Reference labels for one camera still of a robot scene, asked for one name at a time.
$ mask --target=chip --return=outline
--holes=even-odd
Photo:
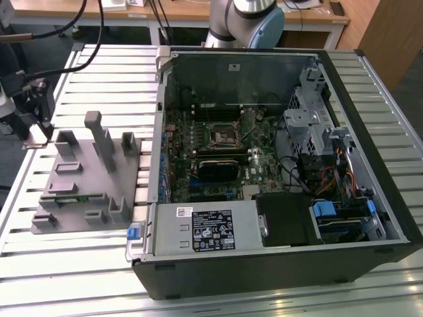
[[[238,133],[233,125],[214,125],[211,140],[215,145],[237,145]]]

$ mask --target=desk leg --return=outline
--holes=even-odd
[[[325,50],[335,50],[339,39],[341,38],[342,31],[344,30],[345,25],[343,24],[334,24],[332,27],[332,32],[330,32],[328,39],[325,43]]]
[[[148,21],[148,29],[150,30],[151,45],[160,45],[159,23],[157,21]]]

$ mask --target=circuit board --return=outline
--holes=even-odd
[[[282,192],[272,138],[276,117],[244,108],[234,121],[196,121],[192,112],[166,115],[171,202],[232,201]],[[226,164],[204,176],[206,164]]]

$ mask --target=3d printed holder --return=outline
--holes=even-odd
[[[34,234],[126,229],[132,221],[141,140],[132,132],[111,139],[101,113],[87,112],[92,140],[78,141],[60,131],[58,150],[40,206],[32,218]]]

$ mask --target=floor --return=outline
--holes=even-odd
[[[18,33],[40,33],[52,29],[51,26],[29,27],[14,25]],[[199,39],[206,38],[207,30],[178,29],[174,38],[180,45],[198,45]],[[97,28],[85,30],[84,42],[95,43],[98,35]],[[147,28],[110,28],[104,35],[105,44],[150,44]],[[70,33],[66,37],[57,36],[23,44],[23,50],[28,59],[28,72],[47,69],[57,69],[65,65],[74,40]],[[393,92],[393,97],[409,118],[420,137],[423,137],[423,54],[419,54],[408,70],[400,85]],[[55,85],[58,76],[52,78]],[[22,143],[14,135],[0,133],[0,185],[12,186],[25,156]],[[0,206],[7,198],[7,192],[0,190]]]

